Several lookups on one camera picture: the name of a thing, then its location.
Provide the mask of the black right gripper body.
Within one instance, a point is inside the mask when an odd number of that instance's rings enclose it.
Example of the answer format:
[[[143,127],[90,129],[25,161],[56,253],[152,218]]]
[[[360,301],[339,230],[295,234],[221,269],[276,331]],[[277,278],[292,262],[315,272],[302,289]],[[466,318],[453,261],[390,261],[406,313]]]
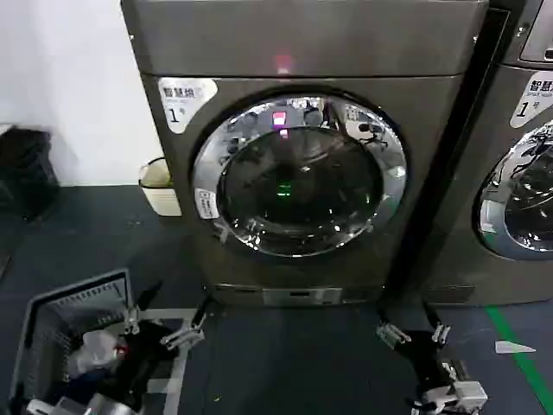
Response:
[[[441,351],[427,330],[407,330],[410,341],[404,344],[404,357],[414,368],[418,392],[427,392],[442,386],[451,386],[454,378],[443,366]]]

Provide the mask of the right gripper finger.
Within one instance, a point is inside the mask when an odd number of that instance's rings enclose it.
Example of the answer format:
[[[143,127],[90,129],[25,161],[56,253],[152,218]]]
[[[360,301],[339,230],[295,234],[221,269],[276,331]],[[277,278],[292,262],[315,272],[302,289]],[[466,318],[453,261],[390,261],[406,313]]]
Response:
[[[438,316],[437,311],[426,301],[423,301],[423,309],[429,324],[434,329],[431,336],[432,341],[439,347],[444,347],[451,327],[443,323],[442,319]]]
[[[410,341],[410,337],[401,329],[391,323],[385,310],[378,308],[379,324],[376,328],[377,337],[389,348],[395,349]]]

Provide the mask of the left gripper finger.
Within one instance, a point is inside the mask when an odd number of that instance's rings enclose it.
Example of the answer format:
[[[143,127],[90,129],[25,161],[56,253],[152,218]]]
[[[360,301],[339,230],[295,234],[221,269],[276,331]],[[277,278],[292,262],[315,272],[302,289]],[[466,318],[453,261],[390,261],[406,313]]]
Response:
[[[137,300],[125,310],[124,314],[124,334],[137,335],[140,331],[139,322],[143,319],[146,310],[156,298],[159,290],[163,286],[161,279],[157,280],[146,290],[143,290]]]
[[[194,312],[193,318],[188,325],[164,336],[160,344],[164,347],[193,347],[204,339],[202,329],[208,309],[208,300],[204,299]]]

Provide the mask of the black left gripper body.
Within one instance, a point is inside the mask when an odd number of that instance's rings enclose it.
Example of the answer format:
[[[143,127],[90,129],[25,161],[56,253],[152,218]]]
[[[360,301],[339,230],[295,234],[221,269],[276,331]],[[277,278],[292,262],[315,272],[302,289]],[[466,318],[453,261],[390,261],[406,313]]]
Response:
[[[114,385],[119,391],[144,391],[159,365],[178,355],[176,347],[170,348],[162,340],[172,334],[165,326],[145,321],[139,324],[137,334],[125,336],[127,350],[114,374]]]

